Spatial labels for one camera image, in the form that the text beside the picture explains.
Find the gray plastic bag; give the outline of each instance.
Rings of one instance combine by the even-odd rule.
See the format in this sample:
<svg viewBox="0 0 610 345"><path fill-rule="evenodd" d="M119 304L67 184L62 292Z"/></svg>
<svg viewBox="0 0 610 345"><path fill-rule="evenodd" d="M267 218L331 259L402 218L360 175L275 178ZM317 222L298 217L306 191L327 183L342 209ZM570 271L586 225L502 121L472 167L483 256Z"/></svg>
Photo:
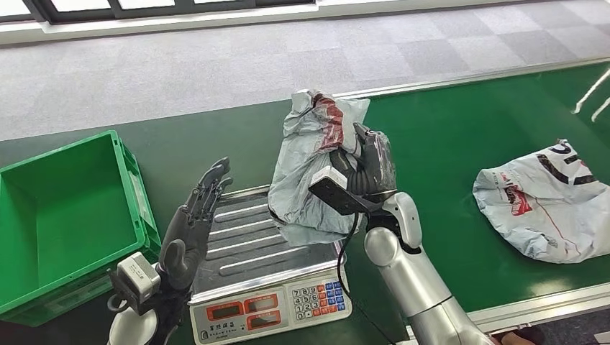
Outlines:
<svg viewBox="0 0 610 345"><path fill-rule="evenodd" d="M360 149L353 123L362 123L369 103L334 99L313 90L292 95L268 196L269 209L291 246L337 241L352 227L353 215L339 215L308 188L313 174L331 165L329 152L339 147L349 153Z"/></svg>

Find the green plastic crate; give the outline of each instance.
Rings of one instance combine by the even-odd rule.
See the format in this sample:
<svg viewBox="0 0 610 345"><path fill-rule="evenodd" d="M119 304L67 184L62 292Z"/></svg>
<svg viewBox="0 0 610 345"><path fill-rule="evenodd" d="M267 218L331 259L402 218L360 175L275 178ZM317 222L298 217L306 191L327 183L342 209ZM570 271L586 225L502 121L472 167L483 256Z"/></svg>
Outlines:
<svg viewBox="0 0 610 345"><path fill-rule="evenodd" d="M38 326L160 251L135 157L107 131L0 169L0 320Z"/></svg>

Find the white plastic mailer bag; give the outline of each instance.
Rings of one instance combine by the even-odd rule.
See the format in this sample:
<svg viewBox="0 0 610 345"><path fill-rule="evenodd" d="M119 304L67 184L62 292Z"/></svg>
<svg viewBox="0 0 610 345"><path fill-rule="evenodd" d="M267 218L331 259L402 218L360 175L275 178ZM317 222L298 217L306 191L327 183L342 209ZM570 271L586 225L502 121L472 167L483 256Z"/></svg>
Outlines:
<svg viewBox="0 0 610 345"><path fill-rule="evenodd" d="M268 205L290 245L330 243L347 235L354 216L341 216L309 192L312 176L331 165L329 153L359 148L353 124L362 123L368 99L334 99L320 91L292 95Z"/></svg>
<svg viewBox="0 0 610 345"><path fill-rule="evenodd" d="M576 263L610 253L610 190L568 141L479 172L478 207L532 259Z"/></svg>

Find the silver cylinder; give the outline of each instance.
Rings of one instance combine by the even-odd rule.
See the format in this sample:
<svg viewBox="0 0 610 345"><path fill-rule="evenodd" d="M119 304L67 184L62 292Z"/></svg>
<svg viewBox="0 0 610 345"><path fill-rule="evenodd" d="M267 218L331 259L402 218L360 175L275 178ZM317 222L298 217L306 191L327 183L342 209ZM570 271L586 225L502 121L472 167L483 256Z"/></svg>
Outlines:
<svg viewBox="0 0 610 345"><path fill-rule="evenodd" d="M407 317L426 311L451 297L451 292L422 249L407 254L392 231L378 227L365 237L365 251Z"/></svg>

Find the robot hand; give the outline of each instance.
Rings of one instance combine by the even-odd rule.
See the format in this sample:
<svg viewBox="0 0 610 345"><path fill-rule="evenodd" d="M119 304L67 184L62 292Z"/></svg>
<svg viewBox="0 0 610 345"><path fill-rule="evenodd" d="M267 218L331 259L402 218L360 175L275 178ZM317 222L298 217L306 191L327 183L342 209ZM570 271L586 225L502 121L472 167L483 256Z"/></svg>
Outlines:
<svg viewBox="0 0 610 345"><path fill-rule="evenodd" d="M176 210L163 240L159 265L168 283L176 290L189 288L197 267L206 256L208 237L217 201L233 182L222 179L229 172L229 158L214 163Z"/></svg>
<svg viewBox="0 0 610 345"><path fill-rule="evenodd" d="M396 191L396 168L391 157L390 141L383 132L371 131L354 123L360 149L353 157L356 166L343 149L330 152L330 161L347 178L347 190L357 196L379 196Z"/></svg>
<svg viewBox="0 0 610 345"><path fill-rule="evenodd" d="M197 267L205 258L217 201L233 179L229 158L214 163L178 207L165 233L159 264L135 253L108 271L115 294L108 300L117 313L110 345L163 345L181 322L191 297Z"/></svg>

